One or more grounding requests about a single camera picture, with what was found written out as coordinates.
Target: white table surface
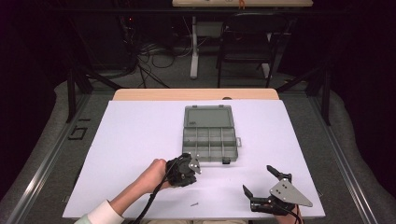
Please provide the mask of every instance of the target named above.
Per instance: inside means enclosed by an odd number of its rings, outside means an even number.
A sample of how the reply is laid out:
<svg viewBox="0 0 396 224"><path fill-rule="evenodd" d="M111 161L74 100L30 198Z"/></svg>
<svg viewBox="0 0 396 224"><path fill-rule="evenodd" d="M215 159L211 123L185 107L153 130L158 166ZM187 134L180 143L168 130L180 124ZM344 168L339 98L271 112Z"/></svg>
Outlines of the white table surface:
<svg viewBox="0 0 396 224"><path fill-rule="evenodd" d="M154 159L178 157L186 105L230 105L236 135L242 139L239 158L230 165L201 162L197 182L160 191L146 219L272 217L251 212L242 189L245 185L255 197L268 197L278 181L266 165L293 174L293 185L314 205L301 206L304 217L325 216L283 102L231 100L109 102L64 217L82 217L103 200L113 199ZM124 216L137 217L148 198L140 198Z"/></svg>

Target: black backdrop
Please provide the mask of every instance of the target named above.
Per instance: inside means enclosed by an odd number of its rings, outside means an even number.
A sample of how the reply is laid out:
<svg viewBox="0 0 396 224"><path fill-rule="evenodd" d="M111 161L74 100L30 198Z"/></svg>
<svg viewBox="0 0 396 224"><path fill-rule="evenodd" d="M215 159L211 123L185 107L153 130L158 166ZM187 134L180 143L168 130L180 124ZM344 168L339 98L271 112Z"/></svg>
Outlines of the black backdrop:
<svg viewBox="0 0 396 224"><path fill-rule="evenodd" d="M316 8L349 4L363 14L352 22L351 40L333 60L332 90L345 102L363 159L396 197L396 6L392 0L314 0ZM299 20L279 72L301 76L309 71L333 50L332 37L343 25L342 20Z"/></svg>
<svg viewBox="0 0 396 224"><path fill-rule="evenodd" d="M58 6L64 1L47 2ZM314 7L329 9L345 7L352 1L314 2ZM0 8L3 197L45 127L55 102L53 89L65 81L71 58L86 65L90 65L90 60L76 30L67 22L50 19L35 1L7 0ZM345 101L361 155L378 181L396 196L394 11L391 0L376 1L371 6L371 13L364 15L355 27L353 40L336 61L332 89ZM330 37L340 24L300 20L280 71L295 76L308 71L327 52Z"/></svg>

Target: white sleeve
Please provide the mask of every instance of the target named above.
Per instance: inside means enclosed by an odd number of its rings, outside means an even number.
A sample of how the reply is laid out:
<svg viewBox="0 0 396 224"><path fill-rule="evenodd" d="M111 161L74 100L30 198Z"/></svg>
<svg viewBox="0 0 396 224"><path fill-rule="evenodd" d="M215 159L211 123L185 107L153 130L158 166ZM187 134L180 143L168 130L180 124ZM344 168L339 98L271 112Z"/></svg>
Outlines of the white sleeve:
<svg viewBox="0 0 396 224"><path fill-rule="evenodd" d="M87 215L84 215L79 220L75 222L75 224L91 224L90 220L88 219Z"/></svg>
<svg viewBox="0 0 396 224"><path fill-rule="evenodd" d="M108 201L102 202L84 217L87 217L91 224L121 224L124 220L114 211Z"/></svg>

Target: white table leg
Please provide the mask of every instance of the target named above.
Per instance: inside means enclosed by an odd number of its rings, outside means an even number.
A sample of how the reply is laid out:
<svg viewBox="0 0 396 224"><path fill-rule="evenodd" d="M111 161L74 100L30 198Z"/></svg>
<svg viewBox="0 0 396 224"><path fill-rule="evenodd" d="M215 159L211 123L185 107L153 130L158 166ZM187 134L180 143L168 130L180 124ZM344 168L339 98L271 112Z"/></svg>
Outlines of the white table leg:
<svg viewBox="0 0 396 224"><path fill-rule="evenodd" d="M190 78L198 78L198 46L197 46L197 20L192 17L192 59Z"/></svg>
<svg viewBox="0 0 396 224"><path fill-rule="evenodd" d="M268 41L271 41L271 34L267 34ZM265 78L268 78L270 73L270 65L268 63L262 63L262 71L264 72Z"/></svg>

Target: gray plastic box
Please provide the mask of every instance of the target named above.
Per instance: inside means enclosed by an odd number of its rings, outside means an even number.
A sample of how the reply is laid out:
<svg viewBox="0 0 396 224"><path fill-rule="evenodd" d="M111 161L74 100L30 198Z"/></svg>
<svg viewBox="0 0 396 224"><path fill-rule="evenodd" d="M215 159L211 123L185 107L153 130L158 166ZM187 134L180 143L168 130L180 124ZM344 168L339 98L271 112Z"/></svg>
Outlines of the gray plastic box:
<svg viewBox="0 0 396 224"><path fill-rule="evenodd" d="M233 111L229 105L186 106L183 153L199 161L229 164L238 158Z"/></svg>

